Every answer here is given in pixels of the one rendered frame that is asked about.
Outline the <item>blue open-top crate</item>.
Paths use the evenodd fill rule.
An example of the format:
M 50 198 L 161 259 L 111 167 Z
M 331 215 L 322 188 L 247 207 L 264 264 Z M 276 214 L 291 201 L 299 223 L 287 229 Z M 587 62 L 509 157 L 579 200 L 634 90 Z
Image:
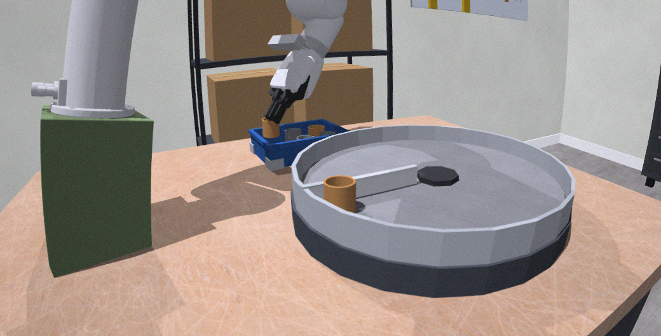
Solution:
M 254 152 L 264 162 L 264 164 L 265 157 L 267 157 L 269 160 L 284 158 L 284 167 L 291 166 L 297 154 L 303 151 L 303 149 L 307 148 L 307 146 L 321 139 L 336 135 L 336 133 L 333 133 L 332 135 L 304 138 L 288 142 L 285 141 L 286 129 L 299 128 L 302 130 L 302 135 L 308 135 L 308 127 L 311 125 L 323 125 L 325 126 L 325 131 L 334 131 L 336 133 L 344 133 L 349 131 L 325 119 L 280 124 L 280 136 L 276 138 L 263 137 L 262 128 L 249 129 L 249 134 L 251 135 L 251 143 L 254 145 Z

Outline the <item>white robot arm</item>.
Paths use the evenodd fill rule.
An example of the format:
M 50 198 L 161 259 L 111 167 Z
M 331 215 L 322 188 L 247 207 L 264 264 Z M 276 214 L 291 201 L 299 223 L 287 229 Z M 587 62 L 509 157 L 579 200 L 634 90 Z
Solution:
M 125 97 L 138 2 L 72 0 L 63 78 L 54 84 L 32 83 L 32 97 L 57 99 L 50 111 L 62 116 L 133 116 L 135 107 L 125 104 Z M 274 50 L 305 47 L 324 59 L 343 25 L 347 0 L 286 0 L 286 4 L 305 28 L 301 35 L 272 36 L 268 45 Z

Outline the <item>grey round turntable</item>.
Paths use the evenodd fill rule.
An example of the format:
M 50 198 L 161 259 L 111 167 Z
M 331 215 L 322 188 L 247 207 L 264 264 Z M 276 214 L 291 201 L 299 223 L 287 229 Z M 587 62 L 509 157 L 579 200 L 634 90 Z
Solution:
M 385 292 L 467 297 L 524 284 L 554 264 L 571 227 L 568 166 L 488 131 L 352 130 L 312 143 L 291 167 L 294 231 L 305 250 Z M 324 200 L 324 180 L 335 175 L 356 180 L 355 213 Z

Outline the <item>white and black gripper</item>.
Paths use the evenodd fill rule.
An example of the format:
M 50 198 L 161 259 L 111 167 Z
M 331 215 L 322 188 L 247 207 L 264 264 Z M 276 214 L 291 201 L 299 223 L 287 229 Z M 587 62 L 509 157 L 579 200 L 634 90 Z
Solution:
M 268 93 L 272 96 L 272 103 L 265 118 L 276 124 L 280 123 L 294 101 L 311 96 L 324 66 L 324 60 L 318 53 L 303 48 L 292 50 L 287 55 L 270 82 Z

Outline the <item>bronze bushing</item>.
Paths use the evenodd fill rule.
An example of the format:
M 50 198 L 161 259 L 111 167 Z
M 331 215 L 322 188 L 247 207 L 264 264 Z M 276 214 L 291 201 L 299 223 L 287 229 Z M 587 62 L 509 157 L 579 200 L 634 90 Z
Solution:
M 335 175 L 324 180 L 324 200 L 345 211 L 356 211 L 356 180 L 345 175 Z
M 323 125 L 311 125 L 308 127 L 308 134 L 314 137 L 319 137 L 319 133 L 322 131 L 325 131 L 325 126 Z
M 262 135 L 265 138 L 276 138 L 280 136 L 280 124 L 276 124 L 267 118 L 262 119 Z

